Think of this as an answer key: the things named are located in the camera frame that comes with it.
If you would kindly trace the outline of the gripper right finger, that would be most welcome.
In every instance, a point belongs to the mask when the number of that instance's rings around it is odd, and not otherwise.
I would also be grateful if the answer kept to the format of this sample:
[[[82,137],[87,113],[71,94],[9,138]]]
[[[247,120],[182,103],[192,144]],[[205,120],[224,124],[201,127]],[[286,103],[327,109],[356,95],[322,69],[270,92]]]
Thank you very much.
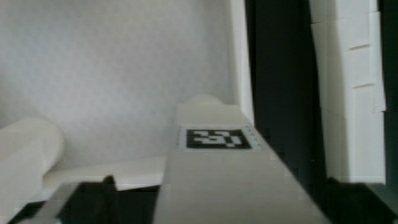
[[[398,224],[398,189],[329,178],[324,211],[333,224]]]

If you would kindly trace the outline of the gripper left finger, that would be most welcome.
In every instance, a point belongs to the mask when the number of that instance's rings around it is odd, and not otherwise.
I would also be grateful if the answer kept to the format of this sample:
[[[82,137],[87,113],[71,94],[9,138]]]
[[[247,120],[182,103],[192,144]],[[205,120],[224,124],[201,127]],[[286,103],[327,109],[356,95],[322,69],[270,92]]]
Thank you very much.
[[[25,205],[8,224],[118,224],[114,177],[64,184],[47,201]]]

